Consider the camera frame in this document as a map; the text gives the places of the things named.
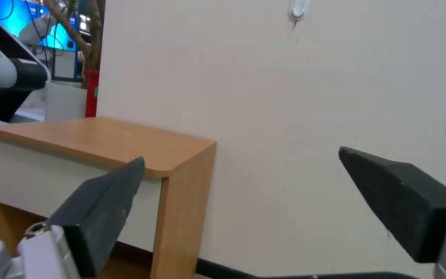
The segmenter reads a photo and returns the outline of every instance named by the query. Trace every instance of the screw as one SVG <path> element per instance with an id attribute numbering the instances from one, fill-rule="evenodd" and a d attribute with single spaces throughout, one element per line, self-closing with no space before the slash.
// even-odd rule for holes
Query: screw
<path id="1" fill-rule="evenodd" d="M 48 225 L 46 225 L 46 222 L 39 222 L 35 223 L 32 226 L 28 227 L 25 231 L 25 238 L 30 239 L 32 237 L 38 236 L 40 234 L 43 234 L 49 230 Z"/>

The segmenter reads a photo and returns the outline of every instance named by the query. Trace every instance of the potted plant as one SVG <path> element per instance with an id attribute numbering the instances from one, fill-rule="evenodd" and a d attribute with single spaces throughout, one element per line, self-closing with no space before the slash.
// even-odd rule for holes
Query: potted plant
<path id="1" fill-rule="evenodd" d="M 57 22 L 65 28 L 81 52 L 80 56 L 83 58 L 84 64 L 82 86 L 87 89 L 85 117 L 94 117 L 96 116 L 96 94 L 99 84 L 99 69 L 101 68 L 106 0 L 43 0 L 43 3 Z M 67 8 L 61 9 L 58 4 L 64 4 Z M 82 38 L 70 23 L 70 18 L 76 17 L 78 14 L 79 7 L 81 7 L 81 14 L 84 13 L 85 16 L 90 18 L 90 44 Z"/>

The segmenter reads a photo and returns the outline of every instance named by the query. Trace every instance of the wooden table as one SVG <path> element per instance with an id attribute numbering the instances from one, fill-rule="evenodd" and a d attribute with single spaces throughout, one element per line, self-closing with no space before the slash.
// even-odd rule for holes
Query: wooden table
<path id="1" fill-rule="evenodd" d="M 0 239 L 14 249 L 35 219 L 26 212 L 48 217 L 82 181 L 142 156 L 146 176 L 119 241 L 153 252 L 151 278 L 192 279 L 215 150 L 108 118 L 0 126 Z"/>

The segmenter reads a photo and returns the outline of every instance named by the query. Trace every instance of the black cable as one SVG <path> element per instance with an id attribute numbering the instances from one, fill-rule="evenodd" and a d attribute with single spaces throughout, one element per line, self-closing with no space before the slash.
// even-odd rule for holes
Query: black cable
<path id="1" fill-rule="evenodd" d="M 49 26 L 51 25 L 51 19 L 53 18 L 53 15 L 51 14 L 51 12 L 49 12 L 49 19 L 48 19 L 48 23 L 46 24 L 46 46 L 48 46 L 48 32 L 49 32 Z M 38 54 L 41 54 L 45 51 L 45 48 L 42 48 L 42 51 Z"/>
<path id="2" fill-rule="evenodd" d="M 9 11 L 9 14 L 5 17 L 0 17 L 0 21 L 9 19 L 9 17 L 13 14 L 14 9 L 15 9 L 15 0 L 11 0 L 11 10 Z"/>
<path id="3" fill-rule="evenodd" d="M 61 50 L 62 50 L 62 53 L 61 54 L 59 54 L 59 55 L 56 55 L 56 57 L 60 57 L 60 56 L 63 56 L 64 54 L 65 54 L 65 47 L 64 47 L 64 45 L 60 42 L 60 40 L 55 36 L 55 35 L 51 35 L 51 34 L 49 34 L 48 36 L 51 36 L 51 37 L 53 37 L 54 39 L 55 39 L 55 49 L 57 48 L 56 47 L 56 42 L 58 42 L 58 43 L 60 43 L 60 46 L 61 46 Z"/>
<path id="4" fill-rule="evenodd" d="M 30 11 L 30 6 L 29 6 L 28 0 L 25 0 L 25 5 L 27 5 L 27 9 L 29 11 L 30 21 L 32 21 L 32 25 L 34 25 L 34 29 L 36 30 L 37 35 L 39 36 L 39 39 L 42 40 L 41 33 L 39 33 L 39 30 L 37 29 L 36 23 L 34 22 L 34 19 L 32 18 L 32 12 Z M 46 51 L 44 51 L 44 59 L 46 59 L 46 67 L 49 68 L 49 65 L 48 65 L 48 53 L 46 53 Z"/>

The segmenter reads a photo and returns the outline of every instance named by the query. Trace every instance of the white planter box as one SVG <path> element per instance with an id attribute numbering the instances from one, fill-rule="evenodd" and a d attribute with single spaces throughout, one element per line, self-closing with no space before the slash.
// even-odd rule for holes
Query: white planter box
<path id="1" fill-rule="evenodd" d="M 87 90 L 79 83 L 47 82 L 45 121 L 64 121 L 84 118 Z"/>

